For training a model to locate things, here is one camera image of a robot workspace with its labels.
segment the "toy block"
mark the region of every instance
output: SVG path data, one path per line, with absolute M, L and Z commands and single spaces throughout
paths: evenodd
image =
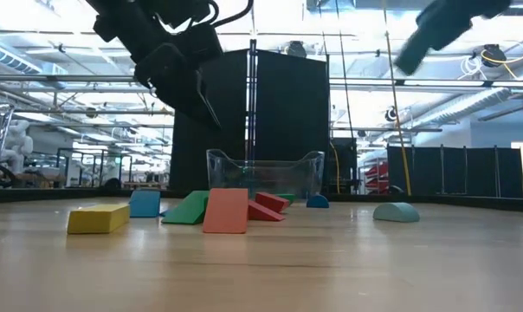
M 164 224 L 200 224 L 206 212 L 210 191 L 194 191 L 174 209 L 166 211 Z
M 292 205 L 296 200 L 296 195 L 294 194 L 275 194 L 275 196 L 288 200 L 288 205 Z
M 419 213 L 414 206 L 407 203 L 385 203 L 375 208 L 373 218 L 383 221 L 410 223 L 419 221 Z
M 329 201 L 323 195 L 313 195 L 306 202 L 307 208 L 329 208 Z
M 130 202 L 131 218 L 156 218 L 159 216 L 160 200 L 159 191 L 134 191 Z
M 248 202 L 248 218 L 259 221 L 282 221 L 283 215 L 264 207 L 253 200 Z
M 248 224 L 248 189 L 212 189 L 204 233 L 243 234 Z
M 255 195 L 255 202 L 277 213 L 281 213 L 289 204 L 288 200 L 265 192 L 257 193 Z
M 68 234 L 107 234 L 129 222 L 129 205 L 96 205 L 69 213 Z

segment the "blue block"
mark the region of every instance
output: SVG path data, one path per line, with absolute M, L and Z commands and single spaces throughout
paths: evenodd
M 323 195 L 314 195 L 307 200 L 307 208 L 329 208 L 329 201 Z
M 373 212 L 376 220 L 393 222 L 417 222 L 419 213 L 414 206 L 407 203 L 386 203 L 379 205 Z
M 131 218 L 156 218 L 159 216 L 159 191 L 137 190 L 131 196 Z

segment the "yellow block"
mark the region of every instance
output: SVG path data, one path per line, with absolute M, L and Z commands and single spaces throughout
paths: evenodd
M 129 205 L 96 205 L 71 211 L 68 234 L 110 233 L 129 222 Z

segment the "green block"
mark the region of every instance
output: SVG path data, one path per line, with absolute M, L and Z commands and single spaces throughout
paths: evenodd
M 419 221 L 419 213 L 414 206 L 407 203 L 386 203 L 375 208 L 373 218 L 383 221 L 409 223 Z
M 165 213 L 164 224 L 200 224 L 206 213 L 210 191 L 194 191 L 174 209 Z
M 296 195 L 294 194 L 275 194 L 276 197 L 284 198 L 292 205 L 296 200 Z

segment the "red block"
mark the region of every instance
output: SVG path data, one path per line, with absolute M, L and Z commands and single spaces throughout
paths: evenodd
M 248 218 L 259 221 L 282 221 L 285 219 L 280 213 L 272 211 L 253 200 L 248 202 Z
M 280 197 L 276 197 L 274 195 L 271 195 L 269 193 L 265 192 L 259 192 L 255 195 L 255 202 L 265 206 L 272 211 L 279 212 L 284 211 L 285 208 L 287 208 L 290 203 L 288 200 Z
M 248 223 L 247 189 L 212 189 L 203 218 L 204 233 L 243 234 Z

